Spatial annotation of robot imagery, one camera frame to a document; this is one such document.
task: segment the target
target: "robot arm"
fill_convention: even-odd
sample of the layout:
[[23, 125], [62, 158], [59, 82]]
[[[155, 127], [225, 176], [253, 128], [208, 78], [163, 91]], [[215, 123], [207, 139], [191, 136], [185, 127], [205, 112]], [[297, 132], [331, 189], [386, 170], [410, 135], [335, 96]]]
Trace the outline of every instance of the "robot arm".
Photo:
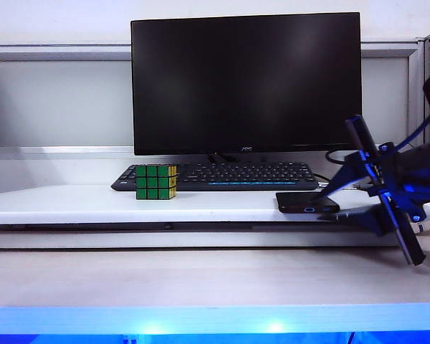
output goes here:
[[[424, 92], [430, 104], [430, 78], [424, 84]], [[367, 223], [366, 219], [370, 218], [375, 227], [372, 230], [378, 234], [390, 228], [395, 231], [407, 262], [414, 265], [421, 264], [425, 255], [408, 217], [412, 222], [423, 221], [426, 217], [423, 205], [430, 202], [430, 143], [402, 153], [399, 150], [429, 123], [430, 116], [398, 146], [384, 143], [376, 147], [361, 116], [347, 120], [346, 125], [358, 152], [345, 157], [343, 167], [317, 196], [328, 196], [350, 183], [369, 177], [373, 186], [367, 192], [380, 199], [382, 209], [377, 206], [362, 213], [345, 212], [344, 216], [337, 215], [333, 220]]]

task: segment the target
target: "monitor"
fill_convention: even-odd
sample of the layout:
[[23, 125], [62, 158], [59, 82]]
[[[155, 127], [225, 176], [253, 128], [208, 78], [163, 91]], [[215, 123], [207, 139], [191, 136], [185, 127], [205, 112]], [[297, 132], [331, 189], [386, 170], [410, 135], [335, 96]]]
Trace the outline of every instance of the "monitor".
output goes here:
[[349, 149], [359, 13], [131, 22], [136, 155]]

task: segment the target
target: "rubik's cube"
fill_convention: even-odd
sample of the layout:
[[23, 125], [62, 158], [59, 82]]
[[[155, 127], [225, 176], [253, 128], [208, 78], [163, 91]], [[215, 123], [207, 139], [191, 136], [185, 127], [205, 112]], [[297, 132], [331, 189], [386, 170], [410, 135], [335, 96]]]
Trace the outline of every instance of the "rubik's cube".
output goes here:
[[172, 199], [177, 193], [177, 166], [137, 165], [137, 199]]

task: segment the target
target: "frosted glass panel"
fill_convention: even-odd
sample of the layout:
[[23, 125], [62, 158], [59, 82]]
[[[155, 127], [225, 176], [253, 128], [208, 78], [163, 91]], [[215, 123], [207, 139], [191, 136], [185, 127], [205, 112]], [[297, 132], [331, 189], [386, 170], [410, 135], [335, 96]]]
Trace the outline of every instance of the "frosted glass panel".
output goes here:
[[[406, 137], [408, 59], [365, 58], [377, 143]], [[0, 146], [133, 145], [130, 62], [0, 62]]]
[[132, 145], [130, 62], [0, 62], [0, 146]]
[[376, 143], [407, 136], [408, 58], [362, 59], [363, 117]]

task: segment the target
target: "monitor bezel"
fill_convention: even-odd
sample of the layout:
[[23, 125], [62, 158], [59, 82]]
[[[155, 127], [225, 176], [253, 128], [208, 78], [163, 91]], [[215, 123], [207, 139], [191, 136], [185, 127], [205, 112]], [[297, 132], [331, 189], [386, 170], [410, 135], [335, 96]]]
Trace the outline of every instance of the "monitor bezel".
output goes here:
[[[237, 147], [224, 147], [219, 145], [217, 147], [204, 147], [204, 148], [194, 148], [194, 149], [141, 149], [135, 144], [136, 133], [136, 116], [135, 116], [135, 96], [134, 96], [134, 58], [133, 58], [133, 25], [137, 22], [149, 22], [149, 21], [180, 21], [184, 19], [213, 19], [213, 18], [238, 18], [238, 17], [258, 17], [258, 16], [327, 16], [327, 15], [341, 15], [349, 14], [356, 15], [358, 17], [358, 37], [360, 37], [360, 12], [329, 12], [329, 13], [307, 13], [307, 14], [260, 14], [260, 15], [247, 15], [247, 16], [202, 16], [202, 17], [182, 17], [182, 18], [168, 18], [168, 19], [137, 19], [130, 22], [130, 35], [131, 35], [131, 49], [130, 49], [130, 61], [132, 70], [132, 98], [133, 98], [133, 135], [134, 135], [134, 155], [136, 156], [165, 156], [165, 155], [188, 155], [188, 154], [217, 154], [217, 153], [293, 153], [293, 152], [305, 152], [305, 151], [350, 151], [354, 150], [353, 144], [349, 143], [325, 143], [325, 144], [291, 144], [291, 145], [281, 145], [281, 146], [261, 146], [254, 147], [249, 146], [237, 146]], [[354, 115], [362, 115], [362, 78], [361, 78], [361, 38], [359, 53], [359, 68], [360, 71], [360, 113]]]

